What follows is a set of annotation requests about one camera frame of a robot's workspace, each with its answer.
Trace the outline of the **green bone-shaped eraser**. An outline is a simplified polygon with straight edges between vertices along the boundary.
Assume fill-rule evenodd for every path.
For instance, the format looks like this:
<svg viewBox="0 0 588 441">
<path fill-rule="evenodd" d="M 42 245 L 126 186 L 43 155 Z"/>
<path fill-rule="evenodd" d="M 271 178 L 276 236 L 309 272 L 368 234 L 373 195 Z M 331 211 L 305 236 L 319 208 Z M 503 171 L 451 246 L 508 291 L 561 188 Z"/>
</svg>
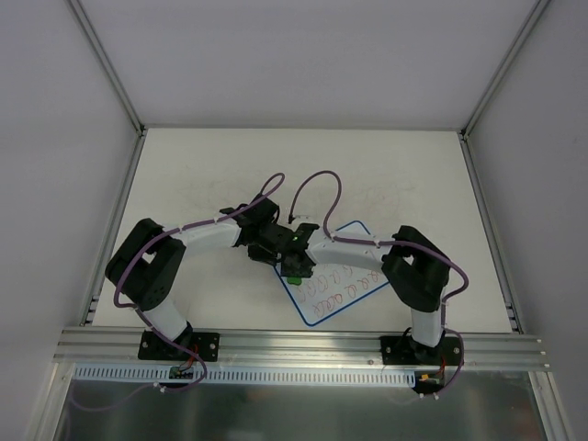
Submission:
<svg viewBox="0 0 588 441">
<path fill-rule="evenodd" d="M 286 281 L 289 285 L 300 286 L 302 284 L 302 277 L 286 277 Z"/>
</svg>

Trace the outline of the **blue framed whiteboard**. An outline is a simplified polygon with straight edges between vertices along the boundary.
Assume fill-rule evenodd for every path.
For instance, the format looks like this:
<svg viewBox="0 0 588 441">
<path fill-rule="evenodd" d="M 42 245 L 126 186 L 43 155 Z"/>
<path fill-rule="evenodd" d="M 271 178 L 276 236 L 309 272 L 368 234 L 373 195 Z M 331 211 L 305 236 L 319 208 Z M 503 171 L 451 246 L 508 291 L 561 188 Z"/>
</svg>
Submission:
<svg viewBox="0 0 588 441">
<path fill-rule="evenodd" d="M 301 321 L 309 328 L 333 317 L 363 316 L 396 304 L 389 282 L 379 272 L 349 265 L 320 264 L 313 276 L 300 286 L 289 285 L 275 269 L 281 286 L 290 298 Z"/>
</svg>

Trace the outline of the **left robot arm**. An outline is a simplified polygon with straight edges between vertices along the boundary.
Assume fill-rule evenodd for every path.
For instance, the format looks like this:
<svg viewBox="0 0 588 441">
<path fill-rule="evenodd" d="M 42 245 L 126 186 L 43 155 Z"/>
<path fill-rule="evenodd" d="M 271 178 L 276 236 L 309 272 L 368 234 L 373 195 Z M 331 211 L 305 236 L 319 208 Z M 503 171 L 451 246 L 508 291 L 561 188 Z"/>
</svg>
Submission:
<svg viewBox="0 0 588 441">
<path fill-rule="evenodd" d="M 166 232 L 150 218 L 140 220 L 107 264 L 106 278 L 130 299 L 151 331 L 140 355 L 187 360 L 198 351 L 197 338 L 170 297 L 182 262 L 192 255 L 245 246 L 250 259 L 276 266 L 293 231 L 277 223 L 279 206 L 266 198 L 249 207 L 223 209 L 215 220 Z"/>
</svg>

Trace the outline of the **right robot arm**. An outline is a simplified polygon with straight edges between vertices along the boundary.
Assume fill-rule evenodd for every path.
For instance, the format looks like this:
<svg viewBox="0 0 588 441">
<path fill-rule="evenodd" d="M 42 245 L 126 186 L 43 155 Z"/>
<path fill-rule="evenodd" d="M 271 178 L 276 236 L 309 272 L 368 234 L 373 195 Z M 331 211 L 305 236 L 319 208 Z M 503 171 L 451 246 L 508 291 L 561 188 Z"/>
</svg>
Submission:
<svg viewBox="0 0 588 441">
<path fill-rule="evenodd" d="M 441 365 L 453 360 L 445 342 L 447 301 L 469 286 L 464 270 L 414 227 L 389 239 L 321 231 L 302 223 L 277 251 L 283 277 L 308 278 L 319 265 L 350 266 L 384 276 L 411 310 L 411 330 L 390 354 L 403 363 Z"/>
</svg>

